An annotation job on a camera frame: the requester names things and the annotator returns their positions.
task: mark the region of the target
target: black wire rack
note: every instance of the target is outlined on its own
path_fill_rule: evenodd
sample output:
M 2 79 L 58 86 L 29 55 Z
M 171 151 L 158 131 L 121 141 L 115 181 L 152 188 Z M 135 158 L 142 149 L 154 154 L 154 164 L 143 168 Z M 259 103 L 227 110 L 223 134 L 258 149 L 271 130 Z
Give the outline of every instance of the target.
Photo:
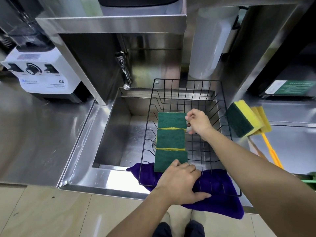
M 222 83 L 218 80 L 173 80 L 155 79 L 144 136 L 144 144 L 139 171 L 139 184 L 156 186 L 153 183 L 142 183 L 142 164 L 150 163 L 156 152 L 156 137 L 158 125 L 158 112 L 189 112 L 191 109 L 204 111 L 212 126 L 228 138 L 232 138 L 228 120 L 225 116 L 227 107 L 223 93 Z M 185 150 L 188 152 L 188 163 L 194 164 L 200 171 L 225 169 L 212 147 L 198 134 L 185 133 Z M 226 193 L 224 185 L 221 194 L 240 197 L 239 194 Z

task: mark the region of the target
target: green scouring sponge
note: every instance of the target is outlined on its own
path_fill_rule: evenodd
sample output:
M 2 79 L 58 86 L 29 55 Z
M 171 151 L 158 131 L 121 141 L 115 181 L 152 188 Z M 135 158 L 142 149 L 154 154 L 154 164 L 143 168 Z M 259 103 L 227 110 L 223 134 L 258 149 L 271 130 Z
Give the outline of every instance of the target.
M 244 100 L 232 103 L 227 109 L 226 116 L 238 137 L 251 135 L 263 127 L 263 123 Z
M 158 128 L 165 130 L 185 129 L 186 113 L 158 112 Z
M 164 172 L 175 159 L 181 164 L 188 162 L 187 151 L 156 149 L 154 171 Z
M 185 150 L 185 131 L 176 130 L 157 130 L 156 149 L 164 150 Z

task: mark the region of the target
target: tile floor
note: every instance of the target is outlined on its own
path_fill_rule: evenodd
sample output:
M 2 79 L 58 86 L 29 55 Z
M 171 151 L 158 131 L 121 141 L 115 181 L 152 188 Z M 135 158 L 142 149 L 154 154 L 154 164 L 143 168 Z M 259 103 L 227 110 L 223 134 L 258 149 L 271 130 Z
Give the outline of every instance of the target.
M 0 237 L 105 237 L 140 203 L 48 187 L 0 187 Z M 168 212 L 173 236 L 183 236 L 191 211 L 171 206 Z M 209 212 L 196 215 L 206 236 L 275 236 L 259 215 L 245 214 L 242 220 Z

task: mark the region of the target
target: faucet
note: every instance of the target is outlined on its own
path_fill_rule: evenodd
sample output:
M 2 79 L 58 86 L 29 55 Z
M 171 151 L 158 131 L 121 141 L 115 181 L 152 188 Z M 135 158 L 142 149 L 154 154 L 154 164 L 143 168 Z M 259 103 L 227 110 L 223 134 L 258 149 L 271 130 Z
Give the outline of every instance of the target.
M 115 53 L 115 58 L 124 73 L 123 74 L 123 81 L 124 81 L 123 88 L 125 91 L 128 91 L 131 89 L 133 80 L 131 78 L 131 75 L 126 65 L 126 55 L 123 51 L 119 51 Z

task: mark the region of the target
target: purple microfiber towel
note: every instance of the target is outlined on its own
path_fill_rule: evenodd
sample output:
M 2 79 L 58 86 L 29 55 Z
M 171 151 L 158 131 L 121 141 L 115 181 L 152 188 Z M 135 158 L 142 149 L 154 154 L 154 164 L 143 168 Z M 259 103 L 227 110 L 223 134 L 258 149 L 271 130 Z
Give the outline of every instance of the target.
M 140 163 L 127 169 L 131 171 L 136 179 L 139 180 Z M 162 173 L 154 172 L 154 164 L 142 164 L 140 183 L 142 185 L 155 185 L 160 179 Z M 152 191 L 154 187 L 145 186 L 147 190 Z M 224 195 L 237 195 L 232 180 L 226 170 L 215 169 L 202 171 L 201 177 L 195 182 L 193 192 L 207 192 L 212 196 L 194 204 L 184 204 L 183 207 L 196 211 L 208 211 L 226 215 L 235 219 L 242 219 L 244 209 L 238 197 Z

